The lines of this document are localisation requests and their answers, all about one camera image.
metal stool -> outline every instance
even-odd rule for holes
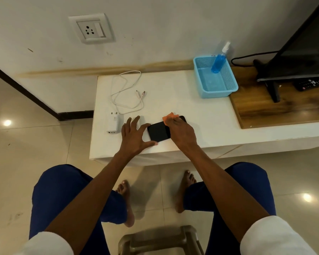
[[[191,225],[180,227],[178,235],[146,241],[136,241],[135,234],[124,235],[118,243],[119,255],[136,255],[139,253],[181,247],[186,255],[204,255],[197,231]]]

tv stand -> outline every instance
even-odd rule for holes
[[[255,59],[253,61],[253,64],[258,71],[258,76],[263,71],[263,67],[265,66],[261,61]],[[272,98],[274,103],[280,102],[280,94],[279,94],[279,86],[275,81],[264,81],[266,85],[266,89],[268,93],[270,94],[270,97]]]

microfiber cloth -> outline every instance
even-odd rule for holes
[[[168,118],[176,118],[179,115],[175,115],[173,112],[171,112],[170,114],[168,114],[167,116],[162,117],[164,124],[167,126],[167,124],[165,123],[166,119]]]

phone screen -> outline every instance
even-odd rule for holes
[[[179,116],[183,121],[186,122],[183,115]],[[151,124],[148,127],[148,132],[151,140],[160,142],[162,140],[170,139],[170,129],[164,124],[164,122],[158,122]]]

tv screen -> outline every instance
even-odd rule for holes
[[[319,6],[276,56],[257,81],[319,77]]]

